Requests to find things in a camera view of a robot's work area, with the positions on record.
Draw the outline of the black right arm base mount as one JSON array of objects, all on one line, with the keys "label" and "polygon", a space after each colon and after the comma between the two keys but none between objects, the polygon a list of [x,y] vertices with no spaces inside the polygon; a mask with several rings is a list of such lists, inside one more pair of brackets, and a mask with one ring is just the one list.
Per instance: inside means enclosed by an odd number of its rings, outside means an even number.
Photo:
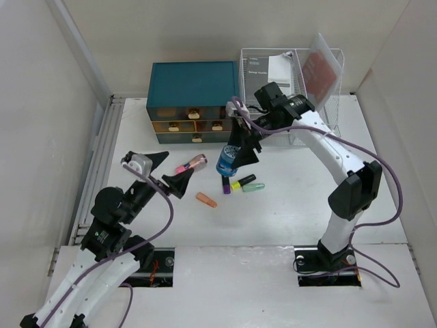
[{"label": "black right arm base mount", "polygon": [[349,247],[332,257],[318,246],[297,246],[293,269],[300,287],[361,287],[356,256]]}]

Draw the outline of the clear zip pouch red card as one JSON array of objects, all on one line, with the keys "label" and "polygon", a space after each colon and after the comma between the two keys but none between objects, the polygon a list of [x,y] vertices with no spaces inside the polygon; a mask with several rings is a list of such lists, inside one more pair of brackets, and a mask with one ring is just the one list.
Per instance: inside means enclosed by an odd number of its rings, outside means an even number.
[{"label": "clear zip pouch red card", "polygon": [[308,100],[320,112],[340,84],[343,68],[319,33],[301,68]]}]

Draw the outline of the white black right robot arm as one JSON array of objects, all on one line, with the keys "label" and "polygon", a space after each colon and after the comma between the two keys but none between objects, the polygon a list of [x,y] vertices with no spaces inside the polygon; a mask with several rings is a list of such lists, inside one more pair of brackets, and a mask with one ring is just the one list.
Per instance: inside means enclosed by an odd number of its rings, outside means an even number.
[{"label": "white black right robot arm", "polygon": [[350,235],[359,218],[378,195],[382,166],[353,154],[325,125],[312,103],[303,95],[286,96],[275,83],[257,90],[262,115],[250,120],[242,101],[233,97],[226,113],[233,120],[228,144],[235,149],[226,165],[231,171],[259,161],[260,142],[282,131],[293,132],[330,172],[337,187],[328,196],[332,211],[317,248],[302,255],[304,273],[335,271],[346,257]]}]

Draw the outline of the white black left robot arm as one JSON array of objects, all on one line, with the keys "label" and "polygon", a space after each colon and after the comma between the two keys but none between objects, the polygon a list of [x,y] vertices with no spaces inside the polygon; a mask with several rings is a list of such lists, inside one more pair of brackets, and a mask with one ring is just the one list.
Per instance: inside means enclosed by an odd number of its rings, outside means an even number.
[{"label": "white black left robot arm", "polygon": [[[155,179],[152,172],[168,156],[167,151],[125,154],[120,164],[136,180],[127,190],[105,187],[98,192],[91,209],[93,221],[70,270],[50,299],[36,313],[23,317],[21,327],[86,327],[107,296],[134,272],[151,267],[152,241],[173,222],[170,196],[182,198],[192,175],[207,163],[206,159],[197,159],[178,168],[173,176]],[[160,195],[169,207],[166,224],[147,239],[132,235],[127,225],[155,195]]]}]

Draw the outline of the pink multicolour pen bundle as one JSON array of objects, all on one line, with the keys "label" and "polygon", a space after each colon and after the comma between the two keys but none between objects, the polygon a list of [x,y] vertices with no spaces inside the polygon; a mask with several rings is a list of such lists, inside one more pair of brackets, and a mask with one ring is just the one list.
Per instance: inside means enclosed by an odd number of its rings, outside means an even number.
[{"label": "pink multicolour pen bundle", "polygon": [[194,156],[189,162],[175,168],[175,173],[180,174],[188,169],[194,169],[195,171],[202,169],[208,163],[208,160],[204,154],[198,154]]}]

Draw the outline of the grey setup guide booklet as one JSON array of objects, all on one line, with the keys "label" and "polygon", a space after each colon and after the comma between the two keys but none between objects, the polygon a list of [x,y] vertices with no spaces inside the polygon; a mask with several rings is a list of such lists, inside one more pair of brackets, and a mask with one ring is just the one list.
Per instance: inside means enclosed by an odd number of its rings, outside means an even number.
[{"label": "grey setup guide booklet", "polygon": [[244,75],[246,103],[257,104],[256,91],[272,82],[275,82],[286,96],[294,94],[293,68],[294,56],[291,52],[280,55],[249,56]]}]

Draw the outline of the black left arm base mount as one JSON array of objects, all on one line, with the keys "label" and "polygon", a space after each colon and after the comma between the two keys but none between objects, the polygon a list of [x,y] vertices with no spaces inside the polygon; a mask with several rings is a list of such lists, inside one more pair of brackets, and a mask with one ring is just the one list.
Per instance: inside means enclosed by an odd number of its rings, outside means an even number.
[{"label": "black left arm base mount", "polygon": [[170,288],[173,286],[174,264],[174,248],[157,248],[149,266],[139,269],[123,283],[133,288]]}]

